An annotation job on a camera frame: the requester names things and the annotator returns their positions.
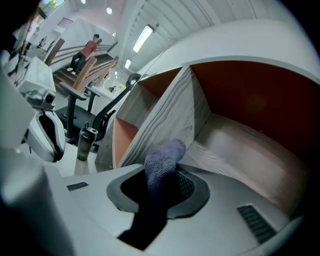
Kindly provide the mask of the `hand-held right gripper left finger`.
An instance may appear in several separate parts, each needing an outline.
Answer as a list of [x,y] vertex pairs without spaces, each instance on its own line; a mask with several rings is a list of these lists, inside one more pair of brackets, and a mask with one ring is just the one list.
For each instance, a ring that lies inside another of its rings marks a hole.
[[104,231],[113,237],[118,237],[122,232],[132,226],[134,214],[119,210],[107,196],[107,186],[114,179],[132,171],[142,171],[141,164],[133,164],[119,169],[113,169],[94,174],[64,177],[66,185],[85,182],[88,185],[72,190],[71,197]]

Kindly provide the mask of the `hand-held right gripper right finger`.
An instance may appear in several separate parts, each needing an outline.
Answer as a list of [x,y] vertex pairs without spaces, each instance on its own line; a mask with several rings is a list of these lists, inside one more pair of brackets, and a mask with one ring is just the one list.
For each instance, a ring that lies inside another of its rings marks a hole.
[[[186,164],[180,167],[206,181],[209,200],[194,216],[169,220],[149,246],[151,253],[274,253],[297,229],[297,219],[290,220],[244,183]],[[251,208],[275,230],[262,244],[240,213]]]

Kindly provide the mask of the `black office chair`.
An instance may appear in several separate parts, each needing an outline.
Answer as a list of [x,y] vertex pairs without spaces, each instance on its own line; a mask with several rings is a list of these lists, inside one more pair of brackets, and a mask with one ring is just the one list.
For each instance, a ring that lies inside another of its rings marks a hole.
[[139,81],[140,78],[141,75],[139,73],[131,74],[125,84],[125,89],[96,115],[91,113],[91,107],[95,97],[100,95],[99,92],[94,91],[92,88],[88,88],[90,91],[90,98],[88,109],[86,110],[76,105],[77,100],[84,101],[87,99],[85,95],[79,93],[66,83],[60,82],[59,86],[68,94],[69,99],[68,105],[56,110],[55,113],[61,120],[63,127],[66,129],[66,137],[69,138],[68,143],[77,146],[79,144],[81,129],[92,128],[97,131],[92,150],[97,152],[100,147],[98,141],[102,140],[105,136],[109,120],[116,112],[114,107],[132,90],[135,83]]

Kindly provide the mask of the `dark blue cloth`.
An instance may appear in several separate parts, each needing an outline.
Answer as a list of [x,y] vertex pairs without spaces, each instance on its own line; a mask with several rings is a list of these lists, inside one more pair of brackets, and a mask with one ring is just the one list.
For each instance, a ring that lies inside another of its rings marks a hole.
[[177,163],[184,157],[186,146],[180,139],[152,148],[145,157],[144,176],[147,200],[139,206],[131,228],[118,236],[122,242],[145,250],[167,224],[168,203],[178,193]]

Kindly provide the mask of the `grey wooden shelf unit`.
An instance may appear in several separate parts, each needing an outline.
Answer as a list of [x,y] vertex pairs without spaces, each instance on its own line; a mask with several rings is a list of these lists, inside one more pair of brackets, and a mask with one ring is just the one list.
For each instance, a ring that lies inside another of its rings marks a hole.
[[320,79],[265,60],[215,60],[142,78],[110,122],[99,171],[144,162],[166,141],[182,163],[234,178],[288,216],[320,159]]

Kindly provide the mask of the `dark shaker water bottle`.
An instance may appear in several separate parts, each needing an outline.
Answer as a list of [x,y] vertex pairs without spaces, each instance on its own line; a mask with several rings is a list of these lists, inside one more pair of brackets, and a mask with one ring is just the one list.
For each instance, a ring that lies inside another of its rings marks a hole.
[[77,159],[85,162],[88,159],[91,147],[93,146],[98,135],[98,131],[89,126],[86,122],[79,132],[77,144]]

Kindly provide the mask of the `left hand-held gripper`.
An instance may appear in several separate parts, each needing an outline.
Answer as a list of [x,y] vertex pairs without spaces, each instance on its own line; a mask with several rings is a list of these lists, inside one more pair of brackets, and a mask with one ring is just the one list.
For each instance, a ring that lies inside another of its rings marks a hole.
[[47,162],[60,161],[65,152],[64,126],[53,111],[56,88],[52,70],[33,57],[16,78],[16,88],[37,112],[28,126],[28,145]]

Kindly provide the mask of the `wooden staircase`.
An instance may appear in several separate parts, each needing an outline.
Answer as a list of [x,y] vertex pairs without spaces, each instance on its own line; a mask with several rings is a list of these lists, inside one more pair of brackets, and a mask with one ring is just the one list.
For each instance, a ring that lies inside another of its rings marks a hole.
[[51,68],[57,65],[62,65],[58,69],[52,72],[55,89],[63,95],[67,93],[62,88],[61,83],[65,83],[67,86],[72,87],[76,91],[83,93],[86,90],[86,86],[95,82],[99,85],[102,80],[109,74],[118,63],[118,57],[111,57],[110,51],[117,46],[118,42],[114,42],[112,45],[101,44],[102,40],[98,40],[98,47],[96,50],[96,56],[91,56],[88,60],[84,61],[75,74],[67,71],[68,64],[62,65],[64,61],[71,60],[78,50],[83,46],[73,46],[62,48],[65,40],[62,38],[54,42],[53,48],[49,51],[48,56],[45,59],[45,63]]

